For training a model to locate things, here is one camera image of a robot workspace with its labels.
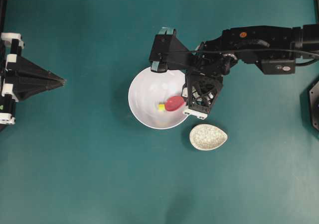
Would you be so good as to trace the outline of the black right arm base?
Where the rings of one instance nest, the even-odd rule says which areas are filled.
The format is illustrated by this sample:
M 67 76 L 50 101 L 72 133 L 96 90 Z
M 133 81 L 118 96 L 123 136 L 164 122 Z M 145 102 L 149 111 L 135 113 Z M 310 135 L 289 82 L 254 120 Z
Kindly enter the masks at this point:
M 300 94 L 301 118 L 304 129 L 319 137 L 319 78 L 313 79 Z

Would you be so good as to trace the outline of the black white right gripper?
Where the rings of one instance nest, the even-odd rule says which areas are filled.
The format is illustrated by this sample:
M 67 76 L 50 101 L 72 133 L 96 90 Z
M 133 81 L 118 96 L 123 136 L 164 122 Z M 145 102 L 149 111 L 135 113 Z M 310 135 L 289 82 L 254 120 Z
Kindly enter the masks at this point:
M 183 113 L 197 118 L 207 118 L 223 88 L 222 65 L 224 58 L 209 59 L 194 56 L 185 70 L 182 97 Z

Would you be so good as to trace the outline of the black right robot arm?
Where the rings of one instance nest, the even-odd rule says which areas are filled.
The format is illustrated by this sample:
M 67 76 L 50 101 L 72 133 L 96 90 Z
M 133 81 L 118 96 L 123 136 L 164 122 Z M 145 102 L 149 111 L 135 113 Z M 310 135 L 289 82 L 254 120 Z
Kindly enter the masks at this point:
M 250 26 L 224 30 L 197 49 L 178 48 L 186 71 L 182 94 L 185 115 L 205 119 L 223 87 L 223 78 L 239 61 L 265 75 L 293 74 L 296 67 L 319 59 L 319 26 Z

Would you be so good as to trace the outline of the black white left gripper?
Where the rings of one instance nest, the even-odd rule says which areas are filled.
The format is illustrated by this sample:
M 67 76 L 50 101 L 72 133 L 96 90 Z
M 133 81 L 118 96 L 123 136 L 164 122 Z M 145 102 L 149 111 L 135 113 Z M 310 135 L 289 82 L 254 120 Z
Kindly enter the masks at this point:
M 18 33 L 0 35 L 0 130 L 15 124 L 16 103 L 65 85 L 65 80 L 21 56 Z

